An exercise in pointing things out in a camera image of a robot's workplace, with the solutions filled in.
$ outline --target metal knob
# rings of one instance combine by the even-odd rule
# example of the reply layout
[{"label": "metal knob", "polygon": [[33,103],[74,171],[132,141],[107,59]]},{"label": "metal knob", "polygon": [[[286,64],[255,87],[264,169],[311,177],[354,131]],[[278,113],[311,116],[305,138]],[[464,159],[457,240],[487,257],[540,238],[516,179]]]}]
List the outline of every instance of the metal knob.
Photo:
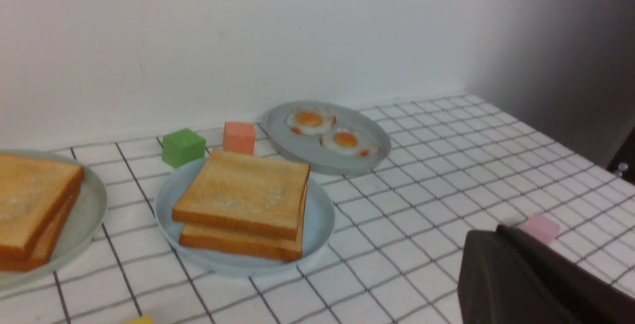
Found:
[{"label": "metal knob", "polygon": [[618,177],[622,177],[622,175],[624,175],[624,173],[629,169],[629,165],[627,163],[620,163],[617,166],[617,170],[615,170],[613,172],[613,174],[617,175]]}]

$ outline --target green cube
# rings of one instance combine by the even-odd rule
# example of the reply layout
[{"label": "green cube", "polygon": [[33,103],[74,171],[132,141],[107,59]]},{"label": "green cube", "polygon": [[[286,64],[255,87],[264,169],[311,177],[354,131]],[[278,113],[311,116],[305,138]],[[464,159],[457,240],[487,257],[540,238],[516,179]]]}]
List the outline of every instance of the green cube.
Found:
[{"label": "green cube", "polygon": [[188,128],[163,137],[163,161],[179,168],[205,157],[205,139]]}]

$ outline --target white plate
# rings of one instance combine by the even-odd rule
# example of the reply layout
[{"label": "white plate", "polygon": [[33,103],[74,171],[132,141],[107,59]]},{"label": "white plate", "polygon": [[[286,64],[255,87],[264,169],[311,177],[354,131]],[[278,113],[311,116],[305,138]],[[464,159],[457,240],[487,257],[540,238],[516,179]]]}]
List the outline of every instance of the white plate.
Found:
[{"label": "white plate", "polygon": [[[342,156],[319,143],[321,135],[306,136],[292,132],[286,119],[295,109],[331,108],[335,110],[338,128],[356,130],[364,138],[379,144],[379,152],[368,157]],[[298,101],[272,109],[265,121],[269,137],[280,147],[280,153],[291,161],[308,163],[311,170],[325,174],[360,175],[369,173],[390,153],[390,136],[372,119],[359,112],[324,102]]]},{"label": "white plate", "polygon": [[[0,153],[79,164],[73,159],[38,150],[8,149],[0,150]],[[79,197],[57,240],[50,262],[30,272],[0,272],[0,290],[48,276],[79,256],[90,245],[93,234],[104,222],[106,208],[104,183],[97,177],[97,174],[84,167],[84,182],[81,184]]]},{"label": "white plate", "polygon": [[309,179],[307,202],[304,213],[304,237],[302,258],[290,263],[256,258],[251,256],[225,254],[223,252],[191,249],[179,245],[183,224],[172,220],[172,208],[196,178],[207,159],[198,159],[176,169],[163,183],[154,203],[154,213],[161,231],[170,245],[184,257],[202,269],[214,270],[232,276],[258,276],[272,274],[294,268],[296,265],[313,260],[319,250],[333,234],[335,209],[333,202],[322,188]]}]

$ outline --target grid tablecloth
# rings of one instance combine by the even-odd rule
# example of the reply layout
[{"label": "grid tablecloth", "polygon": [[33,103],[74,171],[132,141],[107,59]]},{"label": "grid tablecloth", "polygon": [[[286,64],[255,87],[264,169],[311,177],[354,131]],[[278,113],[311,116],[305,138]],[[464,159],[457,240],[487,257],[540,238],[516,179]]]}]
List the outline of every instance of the grid tablecloth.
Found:
[{"label": "grid tablecloth", "polygon": [[[171,168],[161,138],[57,150],[107,184],[102,231],[57,273],[0,292],[3,323],[421,324],[462,322],[456,282],[465,234],[540,212],[551,247],[635,292],[635,187],[472,95],[361,110],[392,138],[372,173],[312,174],[336,207],[335,234],[307,266],[224,277],[181,259],[152,201]],[[203,130],[208,150],[222,129]],[[280,157],[256,127],[255,153]]]}]

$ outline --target bread slice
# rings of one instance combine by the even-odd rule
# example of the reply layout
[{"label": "bread slice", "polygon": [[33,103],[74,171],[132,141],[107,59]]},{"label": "bread slice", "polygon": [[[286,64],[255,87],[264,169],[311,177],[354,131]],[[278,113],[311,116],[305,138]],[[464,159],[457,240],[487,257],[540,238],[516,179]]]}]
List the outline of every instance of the bread slice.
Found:
[{"label": "bread slice", "polygon": [[0,154],[0,258],[27,260],[46,225],[84,180],[84,168]]},{"label": "bread slice", "polygon": [[44,232],[36,242],[33,253],[26,261],[15,261],[0,259],[0,270],[11,270],[18,272],[28,272],[34,270],[42,265],[49,263],[55,245],[57,245],[57,238],[62,233],[64,225],[68,215],[73,210],[77,197],[79,196],[80,188],[73,189],[71,193],[66,196],[66,200],[62,208],[57,211],[53,219],[46,225]]},{"label": "bread slice", "polygon": [[279,240],[238,231],[186,224],[181,232],[179,243],[186,247],[264,257],[272,260],[299,260],[302,258],[306,198],[305,190],[302,196],[302,206],[300,206],[298,216],[298,233],[295,240]]},{"label": "bread slice", "polygon": [[213,150],[172,219],[295,240],[310,170],[308,164]]}]

